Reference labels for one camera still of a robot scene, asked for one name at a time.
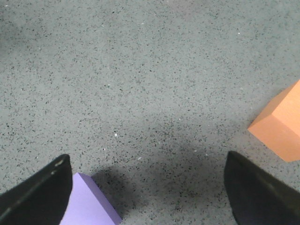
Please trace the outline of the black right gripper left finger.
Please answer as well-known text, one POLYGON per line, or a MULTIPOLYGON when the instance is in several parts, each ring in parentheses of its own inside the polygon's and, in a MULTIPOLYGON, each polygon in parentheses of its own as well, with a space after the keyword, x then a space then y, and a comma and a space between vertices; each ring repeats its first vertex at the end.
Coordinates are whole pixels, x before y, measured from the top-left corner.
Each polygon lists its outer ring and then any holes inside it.
POLYGON ((21 184, 1 194, 2 225, 58 225, 72 191, 70 156, 62 154, 21 184))

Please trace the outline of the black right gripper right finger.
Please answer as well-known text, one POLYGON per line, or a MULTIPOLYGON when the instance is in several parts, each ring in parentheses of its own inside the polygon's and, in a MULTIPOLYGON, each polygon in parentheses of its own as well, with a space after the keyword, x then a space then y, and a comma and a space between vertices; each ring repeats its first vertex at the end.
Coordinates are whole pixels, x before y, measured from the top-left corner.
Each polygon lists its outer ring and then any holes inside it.
POLYGON ((224 185, 237 224, 300 223, 300 193, 235 151, 227 155, 224 185))

